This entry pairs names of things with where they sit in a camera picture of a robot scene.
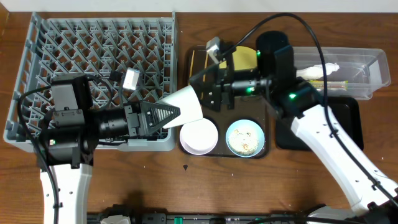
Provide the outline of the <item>white cup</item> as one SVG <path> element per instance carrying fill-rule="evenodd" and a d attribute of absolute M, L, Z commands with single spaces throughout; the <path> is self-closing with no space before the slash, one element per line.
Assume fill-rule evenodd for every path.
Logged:
<path fill-rule="evenodd" d="M 181 126 L 203 118 L 201 104 L 191 85 L 159 100 L 158 103 L 175 106 L 180 109 L 180 115 L 164 125 L 164 129 Z"/>

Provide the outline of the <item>yellow plate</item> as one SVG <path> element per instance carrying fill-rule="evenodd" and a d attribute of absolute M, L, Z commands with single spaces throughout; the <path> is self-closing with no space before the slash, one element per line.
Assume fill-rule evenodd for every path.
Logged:
<path fill-rule="evenodd" d="M 249 47 L 236 47 L 236 50 L 229 54 L 225 61 L 218 65 L 220 69 L 233 67 L 235 72 L 242 70 L 252 70 L 257 67 L 257 52 Z"/>

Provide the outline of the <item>wooden chopstick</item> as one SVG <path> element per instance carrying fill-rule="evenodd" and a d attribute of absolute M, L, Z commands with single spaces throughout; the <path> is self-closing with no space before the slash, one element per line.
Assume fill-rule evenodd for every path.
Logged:
<path fill-rule="evenodd" d="M 205 70 L 206 70 L 207 66 L 208 66 L 208 54 L 206 53 L 205 64 L 204 64 Z M 205 80 L 206 80 L 206 72 L 202 76 L 202 87 L 205 84 Z M 202 99 L 203 99 L 203 91 L 201 92 L 201 96 L 200 96 L 200 100 L 202 100 Z"/>
<path fill-rule="evenodd" d="M 190 64 L 189 64 L 189 71 L 188 71 L 188 84 L 190 85 L 190 78 L 192 77 L 192 72 L 193 72 L 193 63 L 194 63 L 194 58 L 195 58 L 195 50 L 192 51 L 192 56 L 190 59 Z"/>

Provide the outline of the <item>pink bowl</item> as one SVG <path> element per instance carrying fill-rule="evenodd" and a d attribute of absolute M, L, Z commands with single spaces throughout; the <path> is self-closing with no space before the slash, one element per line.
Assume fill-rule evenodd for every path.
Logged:
<path fill-rule="evenodd" d="M 218 129 L 209 119 L 200 119 L 184 124 L 180 130 L 182 148 L 193 155 L 204 155 L 212 151 L 218 142 Z"/>

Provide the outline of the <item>light blue bowl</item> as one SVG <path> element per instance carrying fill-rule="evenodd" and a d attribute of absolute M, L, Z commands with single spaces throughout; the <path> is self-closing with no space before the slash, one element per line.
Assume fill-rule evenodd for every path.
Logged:
<path fill-rule="evenodd" d="M 225 140 L 228 149 L 234 155 L 250 158 L 263 150 L 266 138 L 264 131 L 256 122 L 240 119 L 228 127 Z"/>

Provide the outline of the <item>white tissue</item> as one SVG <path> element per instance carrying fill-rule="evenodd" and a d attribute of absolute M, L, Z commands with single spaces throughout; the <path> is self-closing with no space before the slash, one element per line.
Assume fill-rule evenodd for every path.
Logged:
<path fill-rule="evenodd" d="M 326 63 L 326 75 L 329 76 L 333 72 L 337 72 L 340 66 L 337 63 Z M 304 80 L 318 80 L 323 77 L 323 65 L 314 65 L 312 67 L 297 70 L 297 77 L 301 77 Z"/>

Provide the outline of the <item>rice and shell scraps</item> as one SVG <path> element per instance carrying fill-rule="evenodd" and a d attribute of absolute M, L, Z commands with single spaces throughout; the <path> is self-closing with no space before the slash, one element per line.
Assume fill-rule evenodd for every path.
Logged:
<path fill-rule="evenodd" d="M 228 136 L 228 143 L 235 153 L 248 156 L 257 150 L 259 140 L 254 129 L 238 128 Z"/>

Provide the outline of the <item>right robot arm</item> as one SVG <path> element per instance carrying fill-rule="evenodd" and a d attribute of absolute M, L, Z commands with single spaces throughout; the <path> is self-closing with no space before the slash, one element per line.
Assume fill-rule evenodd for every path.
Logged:
<path fill-rule="evenodd" d="M 397 184 L 383 174 L 341 127 L 325 92 L 297 76 L 294 50 L 283 32 L 256 40 L 257 66 L 234 69 L 234 46 L 219 38 L 206 44 L 212 64 L 189 80 L 200 103 L 213 111 L 234 108 L 238 96 L 261 95 L 271 114 L 290 128 L 321 160 L 360 217 L 391 218 L 397 211 Z"/>

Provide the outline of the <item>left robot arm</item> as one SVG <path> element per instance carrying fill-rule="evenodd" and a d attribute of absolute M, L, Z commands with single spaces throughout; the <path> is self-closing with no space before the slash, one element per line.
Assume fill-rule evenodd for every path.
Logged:
<path fill-rule="evenodd" d="M 92 75 L 57 77 L 50 89 L 55 108 L 38 137 L 44 156 L 40 180 L 45 223 L 86 223 L 87 198 L 97 145 L 119 146 L 152 136 L 180 116 L 180 108 L 136 101 L 122 108 L 93 107 Z"/>

